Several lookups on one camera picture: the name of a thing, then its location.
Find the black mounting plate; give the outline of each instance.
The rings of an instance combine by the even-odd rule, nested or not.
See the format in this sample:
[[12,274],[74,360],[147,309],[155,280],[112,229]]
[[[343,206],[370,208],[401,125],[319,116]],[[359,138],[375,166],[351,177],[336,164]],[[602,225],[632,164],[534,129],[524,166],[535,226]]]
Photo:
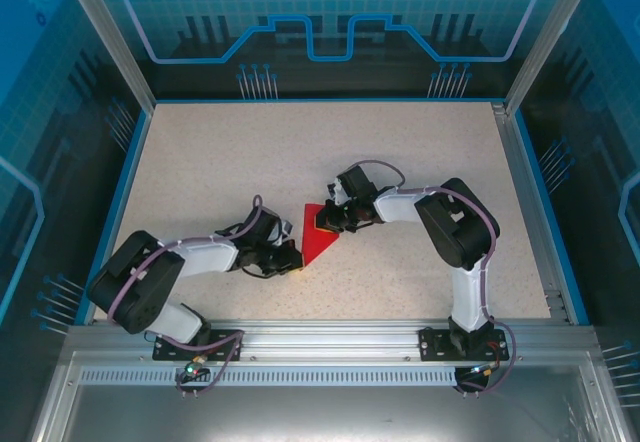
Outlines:
[[[224,339],[225,337],[229,337],[230,335],[236,334],[237,330],[212,330],[209,335],[209,344],[214,343],[216,340]],[[222,347],[219,347],[215,352],[207,355],[207,361],[209,362],[224,362],[227,360],[229,356],[229,352],[233,349],[233,345],[235,344],[235,339],[230,340]],[[236,353],[231,357],[231,362],[237,362],[240,360],[240,350],[242,347],[238,347]],[[158,361],[178,361],[178,362],[188,362],[192,360],[197,352],[192,352],[189,350],[178,349],[175,346],[171,345],[166,340],[156,337],[155,344],[153,346],[153,360]]]
[[[499,349],[500,360],[509,360],[509,348],[504,331],[492,329],[487,334],[487,342],[503,343],[504,347]],[[451,332],[449,329],[432,329],[426,327],[418,331],[418,346],[420,348],[420,360],[422,362],[492,362],[496,360],[496,354],[490,347],[467,354],[463,357],[458,349],[451,343]]]

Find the red triangle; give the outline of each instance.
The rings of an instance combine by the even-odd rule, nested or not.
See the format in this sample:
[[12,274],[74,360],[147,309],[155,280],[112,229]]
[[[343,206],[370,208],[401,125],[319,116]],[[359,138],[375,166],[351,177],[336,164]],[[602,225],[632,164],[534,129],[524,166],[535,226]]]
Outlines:
[[316,214],[324,205],[305,204],[302,229],[302,259],[305,267],[333,244],[340,234],[316,228]]

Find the robotic arm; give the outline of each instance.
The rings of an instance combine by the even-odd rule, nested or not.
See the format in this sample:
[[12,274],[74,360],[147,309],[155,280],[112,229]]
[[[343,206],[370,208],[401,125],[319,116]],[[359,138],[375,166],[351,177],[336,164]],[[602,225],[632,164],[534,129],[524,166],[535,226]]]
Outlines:
[[339,174],[328,186],[330,199],[316,216],[316,227],[341,233],[357,232],[373,224],[422,222],[440,257],[451,266],[453,310],[449,318],[451,343],[463,357],[481,350],[493,331],[486,314],[480,271],[491,245],[485,222],[467,204],[445,193],[470,200],[488,217],[496,237],[500,227],[460,179],[441,189],[384,187],[378,190],[360,166]]
[[[209,342],[209,324],[169,294],[182,277],[204,272],[243,270],[270,278],[302,268],[302,254],[290,238],[292,225],[270,210],[258,206],[243,223],[216,232],[211,237],[185,239],[168,247],[145,231],[134,232],[109,259],[88,289],[89,299],[105,312],[113,311],[115,322],[130,334],[154,332],[174,341],[195,346]],[[152,259],[122,296],[123,287],[143,263]],[[249,272],[257,266],[261,273]]]

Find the wire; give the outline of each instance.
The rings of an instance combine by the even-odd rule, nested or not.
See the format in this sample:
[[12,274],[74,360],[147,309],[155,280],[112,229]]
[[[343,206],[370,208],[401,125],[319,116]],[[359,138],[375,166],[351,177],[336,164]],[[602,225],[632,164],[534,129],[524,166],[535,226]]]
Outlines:
[[253,228],[253,226],[256,224],[258,219],[260,218],[260,214],[262,213],[262,210],[263,210],[262,197],[260,195],[255,195],[253,197],[253,206],[258,208],[258,210],[256,211],[256,215],[253,217],[251,222],[249,222],[249,224],[247,224],[247,226],[244,229],[236,232],[235,234],[231,234],[227,236],[217,236],[217,237],[213,235],[209,235],[206,237],[189,237],[188,239],[176,240],[173,242],[169,242],[168,244],[165,244],[163,247],[160,247],[151,255],[149,255],[149,257],[147,257],[138,266],[138,268],[133,272],[133,274],[131,274],[129,279],[127,279],[127,281],[122,286],[122,288],[120,289],[116,297],[113,299],[113,302],[111,303],[111,306],[109,307],[109,311],[107,313],[107,319],[111,322],[114,322],[113,316],[115,315],[116,310],[118,309],[118,307],[120,306],[120,303],[122,302],[122,299],[124,299],[124,296],[127,294],[131,286],[138,280],[138,277],[140,276],[140,274],[142,274],[145,270],[147,270],[147,268],[165,252],[175,247],[178,247],[180,245],[201,244],[205,242],[217,243],[225,240],[233,240],[233,239],[237,239],[238,237],[242,237],[244,234],[249,232]]
[[243,335],[244,335],[244,332],[242,330],[238,330],[237,332],[234,332],[233,334],[225,337],[224,339],[220,339],[209,345],[187,345],[187,344],[183,344],[182,342],[178,342],[177,340],[174,340],[171,337],[167,337],[164,335],[160,335],[160,337],[162,337],[164,340],[169,342],[174,347],[177,347],[178,349],[187,350],[189,352],[202,353],[202,352],[206,352],[207,350],[212,350],[212,349],[217,349],[218,347],[222,347],[223,345],[231,342],[233,339],[237,337],[240,337],[240,339],[242,339]]
[[509,365],[507,366],[507,369],[505,370],[505,373],[502,375],[502,377],[500,377],[500,379],[498,379],[498,381],[495,384],[493,384],[491,387],[488,387],[482,390],[483,393],[490,394],[492,392],[495,392],[498,389],[498,387],[500,387],[504,383],[504,381],[507,380],[507,377],[509,377],[509,375],[511,374],[511,371],[513,370],[513,366],[516,363],[516,354],[517,354],[516,335],[513,333],[513,330],[511,330],[511,327],[509,327],[504,322],[498,322],[497,320],[495,320],[493,315],[489,314],[489,311],[487,310],[487,265],[489,265],[489,261],[491,260],[493,253],[496,251],[496,241],[498,239],[496,235],[496,230],[493,228],[493,224],[491,224],[491,221],[489,220],[489,216],[480,207],[478,207],[477,204],[475,204],[468,197],[465,197],[464,195],[459,194],[454,190],[447,189],[445,187],[438,187],[438,186],[424,187],[422,189],[398,190],[399,194],[424,193],[425,195],[427,195],[427,192],[438,192],[438,193],[450,195],[454,199],[458,199],[460,202],[464,203],[467,207],[473,210],[478,215],[478,217],[480,217],[480,219],[482,219],[482,221],[487,226],[487,230],[489,231],[489,235],[491,237],[491,245],[489,246],[487,255],[485,255],[484,259],[482,259],[482,262],[480,262],[480,304],[482,306],[481,307],[482,314],[485,316],[485,318],[489,320],[491,323],[493,323],[494,325],[504,328],[509,333],[509,337],[511,338],[512,353],[511,353],[511,359],[509,360]]
[[[213,378],[213,380],[211,381],[211,383],[209,385],[207,385],[206,387],[199,389],[199,390],[193,390],[193,394],[194,396],[196,394],[204,394],[205,392],[210,391],[211,389],[213,389],[215,387],[215,385],[220,381],[220,379],[222,378],[222,374],[224,374],[225,370],[227,370],[227,367],[229,365],[229,362],[231,362],[231,359],[233,358],[233,354],[236,353],[236,350],[238,350],[238,347],[240,346],[240,342],[242,341],[242,337],[244,335],[244,332],[236,332],[235,334],[222,339],[225,340],[226,342],[229,342],[229,340],[235,340],[234,344],[233,344],[233,348],[231,349],[231,351],[229,352],[229,355],[227,355],[227,358],[224,361],[224,364],[222,365],[222,367],[220,368],[220,371],[216,374],[216,376]],[[185,390],[184,389],[184,384],[182,383],[183,377],[184,377],[185,373],[184,371],[181,372],[180,374],[178,374],[178,376],[176,377],[176,389],[178,389],[180,392],[184,393],[188,393],[190,391]]]
[[495,342],[487,342],[487,345],[493,349],[493,353],[496,355],[496,369],[500,368],[500,346]]
[[251,272],[251,271],[247,270],[246,267],[242,267],[240,270],[242,270],[245,274],[250,275],[251,277],[255,277],[256,279],[263,279],[263,280],[270,279],[271,277],[276,275],[275,272],[273,274],[271,274],[271,275],[256,274],[255,272]]
[[[483,390],[483,387],[481,385],[474,384],[473,382],[462,382],[462,385],[467,385],[467,386],[469,386],[469,387],[471,387],[473,389],[476,389],[480,393],[487,393],[486,390]],[[552,438],[553,440],[557,440],[557,436],[555,436],[553,434],[553,432],[544,423],[542,423],[540,421],[540,419],[538,419],[538,417],[533,415],[533,413],[522,402],[520,402],[518,399],[516,399],[515,397],[509,397],[507,395],[501,394],[500,392],[493,392],[491,395],[494,395],[496,397],[500,397],[501,399],[509,402],[510,404],[513,404],[513,405],[517,406],[520,410],[522,410],[522,412],[527,414],[527,416],[533,422],[535,422],[536,425],[538,427],[540,427],[550,438]]]
[[396,185],[397,188],[402,187],[404,185],[404,183],[407,181],[407,178],[404,176],[404,174],[402,173],[402,171],[399,168],[397,168],[395,165],[391,165],[389,162],[385,162],[384,160],[378,160],[378,159],[361,160],[359,162],[356,162],[355,164],[350,165],[347,170],[351,170],[354,167],[358,167],[359,165],[365,165],[365,164],[384,165],[385,167],[388,167],[391,170],[393,170],[396,174],[398,174],[400,176],[400,179],[401,179],[400,183]]

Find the beige tabletop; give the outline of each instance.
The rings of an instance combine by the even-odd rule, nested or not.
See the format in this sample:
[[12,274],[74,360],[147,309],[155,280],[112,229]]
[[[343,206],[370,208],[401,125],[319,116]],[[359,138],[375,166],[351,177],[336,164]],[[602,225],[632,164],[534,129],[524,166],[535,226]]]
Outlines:
[[[243,221],[254,194],[294,224],[300,244],[304,204],[323,203],[326,185],[365,158],[401,168],[406,187],[464,180],[502,230],[492,312],[549,316],[489,103],[160,104],[116,247],[138,229],[165,240],[210,234]],[[378,187],[397,180],[365,171]],[[202,274],[179,280],[172,297],[215,319],[445,318],[453,302],[426,230],[402,222],[344,234],[297,273]]]

